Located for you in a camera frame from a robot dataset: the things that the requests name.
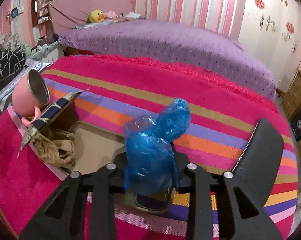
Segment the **striped tablecloth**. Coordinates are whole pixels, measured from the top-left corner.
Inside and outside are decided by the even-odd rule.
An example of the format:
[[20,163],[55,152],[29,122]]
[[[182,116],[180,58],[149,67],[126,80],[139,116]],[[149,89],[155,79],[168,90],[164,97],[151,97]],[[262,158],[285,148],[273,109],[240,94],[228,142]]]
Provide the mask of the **striped tablecloth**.
[[[264,208],[283,238],[287,238],[297,202],[297,164],[289,126],[268,99],[207,70],[149,59],[61,58],[43,77],[52,101],[89,88],[75,100],[80,120],[120,134],[125,122],[143,114],[157,115],[174,98],[187,100],[192,123],[174,141],[176,150],[216,174],[233,167],[258,120],[267,118],[282,134],[285,144],[276,182]],[[16,159],[25,128],[11,107],[1,116],[0,127],[6,127],[0,129],[0,214],[10,229],[19,234],[65,175],[41,163],[32,146]],[[213,194],[211,200],[213,236],[218,239]],[[169,210],[160,216],[116,204],[118,239],[184,239],[188,204],[188,194],[176,194]]]

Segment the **yellow duck plush toy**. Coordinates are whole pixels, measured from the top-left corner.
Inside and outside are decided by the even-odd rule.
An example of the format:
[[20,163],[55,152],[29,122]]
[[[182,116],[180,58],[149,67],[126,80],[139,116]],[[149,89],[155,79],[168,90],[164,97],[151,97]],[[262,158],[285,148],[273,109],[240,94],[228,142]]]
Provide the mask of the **yellow duck plush toy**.
[[104,19],[105,15],[101,10],[93,10],[89,15],[89,21],[91,23],[101,23]]

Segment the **red flower decal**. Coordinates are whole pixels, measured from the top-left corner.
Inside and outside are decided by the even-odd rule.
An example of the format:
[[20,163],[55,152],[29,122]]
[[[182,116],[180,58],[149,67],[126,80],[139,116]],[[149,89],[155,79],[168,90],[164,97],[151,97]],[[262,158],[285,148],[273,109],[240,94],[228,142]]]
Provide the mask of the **red flower decal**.
[[295,32],[294,26],[292,25],[292,23],[289,23],[289,22],[288,22],[288,23],[286,24],[286,28],[287,28],[288,32],[291,33],[291,34],[293,34],[293,33]]
[[259,9],[265,9],[265,3],[263,0],[255,0],[255,4]]

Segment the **white wardrobe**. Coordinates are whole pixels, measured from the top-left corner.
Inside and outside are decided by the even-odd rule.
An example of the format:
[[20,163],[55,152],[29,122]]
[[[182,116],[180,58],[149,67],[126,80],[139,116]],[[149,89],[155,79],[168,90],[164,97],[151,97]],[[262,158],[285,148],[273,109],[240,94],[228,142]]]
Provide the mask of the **white wardrobe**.
[[239,35],[244,49],[287,91],[301,60],[301,7],[295,0],[246,0]]

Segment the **silver screw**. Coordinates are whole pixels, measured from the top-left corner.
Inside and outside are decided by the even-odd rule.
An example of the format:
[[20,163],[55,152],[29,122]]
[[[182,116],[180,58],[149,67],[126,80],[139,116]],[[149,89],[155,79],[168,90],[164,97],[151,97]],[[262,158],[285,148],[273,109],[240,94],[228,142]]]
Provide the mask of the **silver screw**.
[[80,176],[80,172],[79,172],[79,171],[73,171],[73,172],[70,174],[70,177],[71,177],[72,179],[77,179],[79,176]]
[[197,169],[197,165],[195,163],[188,163],[187,168],[189,168],[190,170],[195,170]]
[[233,177],[233,173],[231,173],[230,171],[226,171],[224,173],[224,177],[227,179],[231,179]]
[[106,168],[107,168],[108,170],[114,170],[114,169],[116,169],[116,164],[115,164],[115,163],[108,163],[108,164],[106,165]]

